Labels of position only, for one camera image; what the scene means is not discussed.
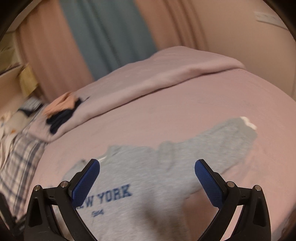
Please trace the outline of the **grey New York sweatshirt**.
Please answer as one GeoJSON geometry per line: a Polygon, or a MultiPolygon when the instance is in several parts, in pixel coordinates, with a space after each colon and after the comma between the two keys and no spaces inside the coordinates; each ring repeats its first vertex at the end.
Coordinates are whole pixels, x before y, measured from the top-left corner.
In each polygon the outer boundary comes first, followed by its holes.
{"type": "Polygon", "coordinates": [[[201,188],[194,164],[223,173],[245,159],[257,137],[233,118],[183,142],[111,146],[77,212],[97,240],[189,240],[184,200],[201,188]]]}

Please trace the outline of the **white cream clothes pile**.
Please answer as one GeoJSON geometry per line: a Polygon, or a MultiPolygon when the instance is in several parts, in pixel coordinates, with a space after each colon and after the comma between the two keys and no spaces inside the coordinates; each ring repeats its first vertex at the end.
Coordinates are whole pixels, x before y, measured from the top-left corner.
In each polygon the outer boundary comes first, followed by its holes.
{"type": "Polygon", "coordinates": [[[7,121],[1,122],[1,139],[11,142],[27,124],[27,116],[22,111],[17,111],[7,121]]]}

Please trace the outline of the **pink bed sheet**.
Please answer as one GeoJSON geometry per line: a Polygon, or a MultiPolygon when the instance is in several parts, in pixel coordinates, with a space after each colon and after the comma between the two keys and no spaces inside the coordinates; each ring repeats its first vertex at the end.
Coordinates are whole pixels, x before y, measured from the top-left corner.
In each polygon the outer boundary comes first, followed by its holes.
{"type": "Polygon", "coordinates": [[[46,146],[32,184],[56,186],[78,160],[101,156],[111,145],[156,148],[240,116],[256,125],[257,138],[224,177],[263,188],[278,240],[295,207],[295,101],[241,69],[193,78],[86,121],[46,146]]]}

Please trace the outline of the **blue plaid pillow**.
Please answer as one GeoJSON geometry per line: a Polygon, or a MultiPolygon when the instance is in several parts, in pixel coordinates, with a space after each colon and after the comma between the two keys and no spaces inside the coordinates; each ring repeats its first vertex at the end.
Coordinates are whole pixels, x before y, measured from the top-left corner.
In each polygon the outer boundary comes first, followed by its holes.
{"type": "Polygon", "coordinates": [[[1,170],[1,193],[11,214],[18,219],[26,214],[30,185],[45,147],[45,142],[30,135],[16,135],[1,170]]]}

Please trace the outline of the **dark navy garment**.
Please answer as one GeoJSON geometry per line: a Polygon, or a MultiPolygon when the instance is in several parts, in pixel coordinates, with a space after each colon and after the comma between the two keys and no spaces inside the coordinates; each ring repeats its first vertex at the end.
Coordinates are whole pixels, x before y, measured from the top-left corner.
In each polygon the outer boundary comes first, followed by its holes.
{"type": "Polygon", "coordinates": [[[50,126],[49,132],[54,135],[58,131],[58,129],[73,116],[75,110],[81,103],[81,98],[78,98],[74,104],[73,109],[68,108],[62,110],[57,114],[52,115],[50,118],[47,118],[46,124],[50,126]]]}

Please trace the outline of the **striped grey folded cloth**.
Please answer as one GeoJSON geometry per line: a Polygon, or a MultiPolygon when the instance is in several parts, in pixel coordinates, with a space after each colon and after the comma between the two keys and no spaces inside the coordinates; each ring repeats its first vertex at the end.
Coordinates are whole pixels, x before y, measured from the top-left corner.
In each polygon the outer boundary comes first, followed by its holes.
{"type": "Polygon", "coordinates": [[[43,107],[43,102],[36,98],[30,97],[19,109],[18,111],[23,112],[27,117],[31,116],[33,113],[38,111],[43,107]]]}

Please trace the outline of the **peach pink garment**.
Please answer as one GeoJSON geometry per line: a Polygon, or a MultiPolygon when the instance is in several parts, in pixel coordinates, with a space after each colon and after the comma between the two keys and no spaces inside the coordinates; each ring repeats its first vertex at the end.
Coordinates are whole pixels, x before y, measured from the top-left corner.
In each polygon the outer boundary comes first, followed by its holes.
{"type": "Polygon", "coordinates": [[[73,92],[66,92],[65,94],[52,101],[49,105],[47,105],[43,110],[43,115],[47,118],[50,118],[51,116],[58,114],[61,111],[74,109],[77,99],[78,98],[73,92]]]}

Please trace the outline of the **yellow cloth on shelf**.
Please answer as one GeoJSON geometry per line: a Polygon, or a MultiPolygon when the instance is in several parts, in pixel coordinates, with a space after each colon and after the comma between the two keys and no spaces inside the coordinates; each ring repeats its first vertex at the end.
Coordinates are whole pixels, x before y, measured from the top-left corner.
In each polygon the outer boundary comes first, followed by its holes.
{"type": "Polygon", "coordinates": [[[34,75],[34,72],[27,64],[19,73],[18,79],[20,82],[20,88],[24,97],[30,96],[38,87],[38,81],[34,75]]]}

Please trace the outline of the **pink curtain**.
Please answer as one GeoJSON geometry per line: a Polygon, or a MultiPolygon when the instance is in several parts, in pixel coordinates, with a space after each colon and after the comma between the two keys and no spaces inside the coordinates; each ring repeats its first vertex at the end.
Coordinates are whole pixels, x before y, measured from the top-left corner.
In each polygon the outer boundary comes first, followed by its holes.
{"type": "MultiPolygon", "coordinates": [[[[134,1],[157,51],[186,46],[208,50],[193,1],[134,1]]],[[[53,101],[96,81],[68,25],[60,1],[41,1],[22,21],[18,44],[30,64],[42,94],[53,101]]]]}

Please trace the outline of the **pink folded duvet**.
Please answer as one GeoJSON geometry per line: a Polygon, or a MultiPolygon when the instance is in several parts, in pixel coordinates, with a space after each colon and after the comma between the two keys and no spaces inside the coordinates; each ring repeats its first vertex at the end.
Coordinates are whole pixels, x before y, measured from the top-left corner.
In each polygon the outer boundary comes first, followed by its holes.
{"type": "Polygon", "coordinates": [[[167,48],[79,89],[76,95],[83,102],[55,134],[49,132],[41,116],[31,122],[28,133],[44,142],[52,142],[86,121],[156,90],[205,74],[244,68],[240,61],[228,56],[184,46],[167,48]]]}

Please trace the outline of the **teal curtain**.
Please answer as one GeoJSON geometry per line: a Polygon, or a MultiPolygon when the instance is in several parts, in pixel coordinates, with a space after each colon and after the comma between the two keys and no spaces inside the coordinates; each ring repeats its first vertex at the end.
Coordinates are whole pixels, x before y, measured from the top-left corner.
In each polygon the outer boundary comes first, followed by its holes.
{"type": "Polygon", "coordinates": [[[60,1],[95,80],[157,52],[134,1],[60,1]]]}

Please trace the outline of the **white wall label strip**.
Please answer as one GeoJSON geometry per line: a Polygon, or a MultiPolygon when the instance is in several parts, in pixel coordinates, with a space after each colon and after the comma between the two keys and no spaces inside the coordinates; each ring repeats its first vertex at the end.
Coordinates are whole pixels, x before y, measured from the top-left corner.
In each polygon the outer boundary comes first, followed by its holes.
{"type": "Polygon", "coordinates": [[[269,14],[269,13],[262,13],[259,11],[255,11],[254,15],[255,15],[255,19],[258,22],[274,25],[274,26],[288,30],[287,26],[284,24],[284,22],[281,20],[279,16],[269,14]]]}

